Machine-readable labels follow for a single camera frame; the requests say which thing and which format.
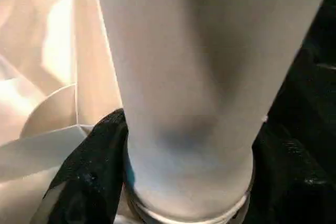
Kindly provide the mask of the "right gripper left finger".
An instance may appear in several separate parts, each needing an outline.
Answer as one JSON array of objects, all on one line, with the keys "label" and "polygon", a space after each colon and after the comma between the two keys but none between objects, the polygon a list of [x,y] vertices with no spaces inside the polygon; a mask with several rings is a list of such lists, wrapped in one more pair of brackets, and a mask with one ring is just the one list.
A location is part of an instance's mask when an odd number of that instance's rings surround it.
[{"label": "right gripper left finger", "polygon": [[60,166],[32,223],[113,223],[127,134],[123,109],[101,119]]}]

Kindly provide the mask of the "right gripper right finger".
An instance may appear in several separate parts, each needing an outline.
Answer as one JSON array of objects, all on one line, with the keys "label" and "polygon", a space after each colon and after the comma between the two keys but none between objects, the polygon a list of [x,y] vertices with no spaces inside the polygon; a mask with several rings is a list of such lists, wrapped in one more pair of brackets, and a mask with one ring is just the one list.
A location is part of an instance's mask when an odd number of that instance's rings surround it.
[{"label": "right gripper right finger", "polygon": [[335,184],[283,128],[253,143],[255,178],[244,223],[335,223]]}]

